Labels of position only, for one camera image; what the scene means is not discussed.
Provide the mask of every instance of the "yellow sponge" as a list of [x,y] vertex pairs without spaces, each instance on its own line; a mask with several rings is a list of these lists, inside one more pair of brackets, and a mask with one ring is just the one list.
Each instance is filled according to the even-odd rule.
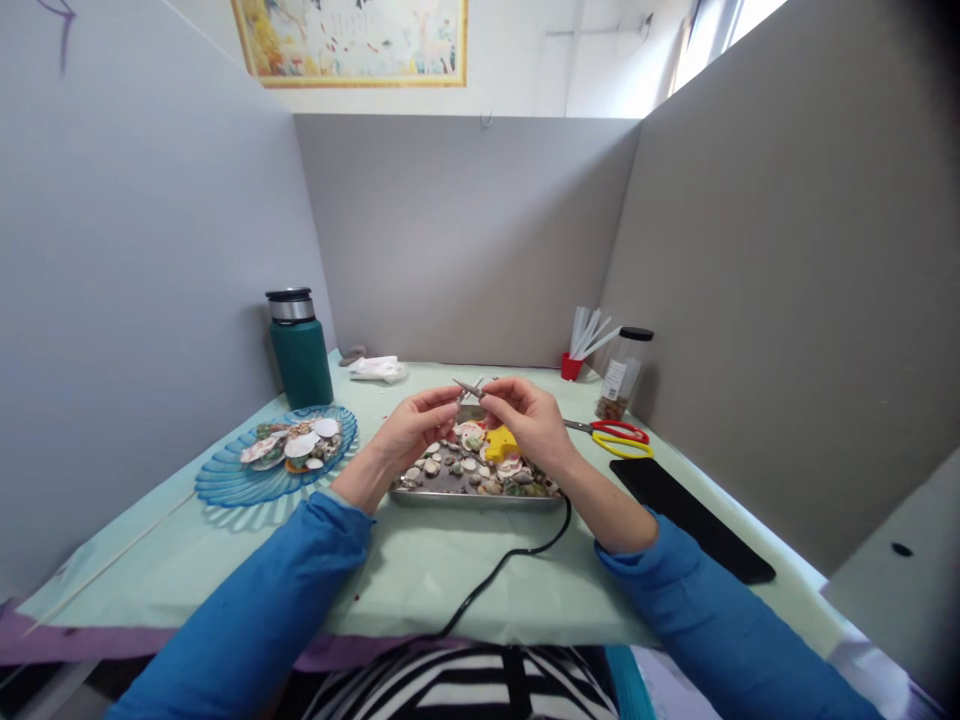
[[517,439],[513,437],[513,433],[507,429],[506,425],[487,431],[487,442],[490,443],[490,447],[487,448],[486,458],[498,464],[506,460],[510,453],[520,452]]

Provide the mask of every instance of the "painting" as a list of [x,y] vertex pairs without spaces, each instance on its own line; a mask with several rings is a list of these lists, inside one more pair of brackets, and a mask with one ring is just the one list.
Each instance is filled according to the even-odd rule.
[[232,0],[268,88],[464,87],[467,0]]

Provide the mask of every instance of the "black wire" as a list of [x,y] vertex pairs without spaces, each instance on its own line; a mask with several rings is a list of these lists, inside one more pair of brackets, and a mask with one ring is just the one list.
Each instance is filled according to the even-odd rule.
[[412,637],[406,642],[400,643],[395,648],[391,649],[390,651],[388,651],[388,653],[385,653],[385,654],[393,654],[393,653],[400,652],[402,650],[407,649],[410,645],[412,645],[415,642],[432,642],[435,640],[443,640],[443,638],[447,637],[451,632],[453,632],[453,629],[457,626],[457,623],[460,622],[460,618],[463,617],[463,614],[467,611],[470,605],[473,604],[473,601],[476,600],[478,597],[480,597],[483,594],[484,590],[490,587],[493,581],[497,578],[497,575],[500,573],[500,571],[503,570],[503,566],[507,564],[510,558],[514,557],[515,555],[527,555],[527,556],[539,555],[540,553],[544,553],[550,548],[552,548],[554,545],[556,545],[557,541],[559,541],[560,538],[563,537],[563,534],[567,531],[567,528],[570,527],[570,518],[573,512],[570,506],[570,498],[564,495],[563,499],[567,504],[567,516],[563,520],[563,526],[560,528],[560,532],[554,535],[553,539],[550,542],[548,542],[546,545],[541,545],[540,547],[537,547],[537,548],[516,548],[514,550],[510,550],[506,555],[500,558],[500,562],[497,563],[497,566],[493,569],[493,572],[487,575],[487,577],[484,578],[483,582],[481,582],[473,590],[470,591],[470,594],[467,595],[466,599],[460,604],[460,607],[457,608],[457,611],[453,614],[453,617],[450,618],[449,622],[447,622],[447,624],[444,626],[443,630],[441,630],[440,632],[432,633],[430,635],[417,635],[415,637]]

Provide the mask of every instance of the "white tissue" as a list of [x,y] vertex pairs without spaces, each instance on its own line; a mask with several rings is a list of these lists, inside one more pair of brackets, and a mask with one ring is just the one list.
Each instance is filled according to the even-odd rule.
[[396,355],[382,358],[360,358],[347,366],[351,380],[383,380],[390,385],[407,376],[407,366],[397,361]]

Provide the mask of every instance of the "light green tablecloth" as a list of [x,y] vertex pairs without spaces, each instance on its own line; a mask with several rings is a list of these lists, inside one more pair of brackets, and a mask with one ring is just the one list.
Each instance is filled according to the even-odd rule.
[[[520,374],[556,395],[564,417],[593,419],[600,379],[578,383],[556,370],[410,363],[394,386],[355,382],[331,353],[337,404],[359,421],[366,443],[404,397],[478,375]],[[40,617],[91,577],[145,529],[187,497],[201,465],[243,431],[286,410],[272,401],[209,450],[120,515],[75,554],[67,573],[48,582],[20,607]],[[613,456],[588,435],[573,432],[584,456],[607,477]],[[819,578],[789,548],[752,519],[670,445],[651,433],[657,460],[723,519],[778,572],[755,588],[810,645],[826,654],[840,637],[842,619],[819,596]],[[256,508],[225,510],[196,498],[166,518],[74,598],[50,624],[70,627],[179,627],[251,552],[283,523],[315,487]],[[516,547],[550,539],[563,511],[523,513],[404,508],[385,499],[377,513],[367,564],[346,583],[325,624],[335,634],[394,636],[440,629],[464,597]],[[652,638],[597,561],[593,537],[574,513],[563,539],[535,558],[514,558],[471,606],[456,634],[512,643],[647,644]]]

